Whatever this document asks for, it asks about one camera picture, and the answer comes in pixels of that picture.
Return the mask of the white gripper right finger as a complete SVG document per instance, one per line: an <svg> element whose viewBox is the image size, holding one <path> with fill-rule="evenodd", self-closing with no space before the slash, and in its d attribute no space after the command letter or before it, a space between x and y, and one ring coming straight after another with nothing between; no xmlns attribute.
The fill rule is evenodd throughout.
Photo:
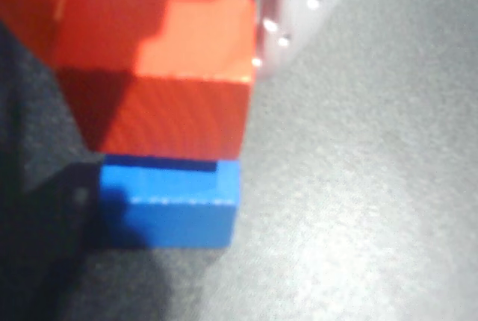
<svg viewBox="0 0 478 321"><path fill-rule="evenodd" d="M340 0L258 0L255 71L269 78L305 48Z"/></svg>

